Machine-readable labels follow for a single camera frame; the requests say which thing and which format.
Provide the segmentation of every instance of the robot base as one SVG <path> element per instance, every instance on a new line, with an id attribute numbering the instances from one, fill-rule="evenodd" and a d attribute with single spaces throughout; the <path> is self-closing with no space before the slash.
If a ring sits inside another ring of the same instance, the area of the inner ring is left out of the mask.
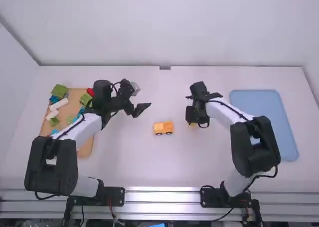
<path id="1" fill-rule="evenodd" d="M 200 190 L 200 204 L 203 208 L 249 208 L 251 201 L 251 196 L 247 192 L 228 197 L 221 189 L 201 188 Z"/>
<path id="2" fill-rule="evenodd" d="M 76 197 L 75 206 L 109 206 L 121 207 L 124 205 L 125 189 L 123 187 L 103 187 L 105 198 L 100 201 L 88 197 Z"/>

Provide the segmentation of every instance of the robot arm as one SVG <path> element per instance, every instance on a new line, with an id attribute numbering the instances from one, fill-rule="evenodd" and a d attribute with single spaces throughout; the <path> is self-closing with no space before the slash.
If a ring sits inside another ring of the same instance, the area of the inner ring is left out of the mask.
<path id="1" fill-rule="evenodd" d="M 37 192 L 43 192 L 106 201 L 102 180 L 78 175 L 76 151 L 89 137 L 102 130 L 119 110 L 136 118 L 151 105 L 138 104 L 134 108 L 129 98 L 137 94 L 136 84 L 126 79 L 119 84 L 117 90 L 109 81 L 96 81 L 92 108 L 88 104 L 81 117 L 59 133 L 34 139 L 24 179 L 26 190 L 35 191 L 36 196 Z"/>
<path id="2" fill-rule="evenodd" d="M 278 172 L 280 153 L 270 120 L 265 116 L 255 117 L 229 104 L 219 93 L 210 93 L 203 82 L 190 86 L 193 101 L 186 107 L 186 121 L 197 123 L 201 128 L 209 126 L 210 119 L 219 121 L 230 130 L 232 159 L 235 169 L 223 181 L 219 189 L 201 189 L 201 204 L 209 207 L 243 208 L 246 201 L 255 208 L 255 216 L 261 221 L 259 203 L 251 200 L 248 188 L 260 177 L 274 178 Z M 259 139 L 252 144 L 251 138 Z M 275 167 L 273 176 L 264 175 Z"/>

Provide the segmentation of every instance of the white wall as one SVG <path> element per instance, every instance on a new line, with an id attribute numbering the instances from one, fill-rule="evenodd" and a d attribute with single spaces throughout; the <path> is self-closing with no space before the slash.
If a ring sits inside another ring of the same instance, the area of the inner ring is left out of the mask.
<path id="1" fill-rule="evenodd" d="M 0 24 L 0 163 L 9 148 L 37 69 L 35 61 Z"/>
<path id="2" fill-rule="evenodd" d="M 318 0 L 0 0 L 44 64 L 306 65 L 319 100 Z"/>

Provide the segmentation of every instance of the wooden board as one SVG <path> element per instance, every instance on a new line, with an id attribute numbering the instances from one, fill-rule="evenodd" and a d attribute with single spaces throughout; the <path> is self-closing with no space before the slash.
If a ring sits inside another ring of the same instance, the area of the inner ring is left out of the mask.
<path id="1" fill-rule="evenodd" d="M 43 117 L 43 123 L 40 130 L 40 136 L 48 136 L 51 134 L 53 129 L 62 130 L 68 126 L 66 119 L 67 117 L 75 118 L 78 114 L 81 104 L 80 104 L 80 98 L 83 94 L 86 93 L 86 89 L 69 89 L 69 103 L 67 105 L 64 105 L 63 107 L 59 108 L 59 114 L 57 118 L 60 120 L 60 123 L 55 126 L 51 127 L 50 122 L 45 119 L 45 117 L 51 112 L 49 109 L 49 106 L 46 110 L 45 116 Z M 88 157 L 91 154 L 92 147 L 93 147 L 93 139 L 94 136 L 90 137 L 86 140 L 86 142 L 81 146 L 77 151 L 77 157 L 78 158 L 85 158 Z"/>

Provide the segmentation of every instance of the toy car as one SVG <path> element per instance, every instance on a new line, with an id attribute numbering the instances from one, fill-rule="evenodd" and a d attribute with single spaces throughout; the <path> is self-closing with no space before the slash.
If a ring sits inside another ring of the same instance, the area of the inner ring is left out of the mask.
<path id="1" fill-rule="evenodd" d="M 173 134 L 174 132 L 174 124 L 172 121 L 155 123 L 153 128 L 155 135 Z"/>

